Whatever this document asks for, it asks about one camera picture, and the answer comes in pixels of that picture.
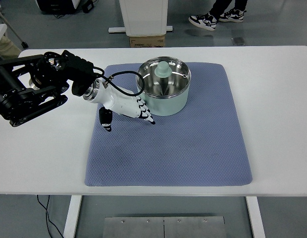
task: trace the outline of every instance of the black and white sneaker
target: black and white sneaker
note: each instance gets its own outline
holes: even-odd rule
[[[214,31],[217,24],[216,18],[209,13],[205,15],[190,16],[189,21],[193,25],[204,28],[209,31]]]
[[[219,21],[222,21],[222,22],[228,22],[228,21],[243,22],[243,20],[244,20],[244,12],[246,12],[246,11],[240,11],[240,10],[237,10],[237,9],[231,9],[228,12],[223,13],[219,17]]]

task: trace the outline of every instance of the cardboard box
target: cardboard box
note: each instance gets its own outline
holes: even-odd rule
[[[164,47],[165,35],[162,36],[131,36],[129,45],[131,48]]]

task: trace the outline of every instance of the mint green pot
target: mint green pot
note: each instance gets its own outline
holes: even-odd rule
[[[140,97],[151,114],[170,116],[184,108],[191,82],[190,69],[184,62],[172,57],[156,57],[143,63],[138,73],[145,81]],[[140,91],[142,81],[138,76],[136,83]]]

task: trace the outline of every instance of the white robotic hand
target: white robotic hand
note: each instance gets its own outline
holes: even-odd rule
[[[132,91],[119,87],[127,94],[133,94]],[[122,114],[130,118],[140,118],[155,124],[150,110],[146,103],[139,96],[127,96],[119,92],[110,84],[103,83],[97,79],[89,90],[85,93],[84,99],[91,103],[101,103],[102,107],[99,111],[100,122],[102,126],[111,131],[112,112]]]

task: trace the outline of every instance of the black pants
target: black pants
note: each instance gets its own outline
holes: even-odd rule
[[[219,16],[224,13],[231,2],[232,0],[216,0],[209,13],[218,20]],[[235,0],[234,8],[240,11],[245,11],[246,5],[247,0]]]

